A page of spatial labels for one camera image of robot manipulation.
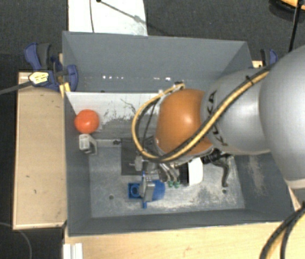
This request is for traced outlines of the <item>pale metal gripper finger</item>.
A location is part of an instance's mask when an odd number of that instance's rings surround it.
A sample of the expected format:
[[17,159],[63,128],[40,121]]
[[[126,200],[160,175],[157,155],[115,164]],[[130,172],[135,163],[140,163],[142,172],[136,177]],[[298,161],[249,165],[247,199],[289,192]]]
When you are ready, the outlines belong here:
[[136,156],[133,163],[130,163],[129,166],[136,171],[142,171],[143,169],[143,158],[141,156]]
[[141,183],[141,196],[143,201],[152,201],[155,190],[155,183],[152,178],[143,174]]

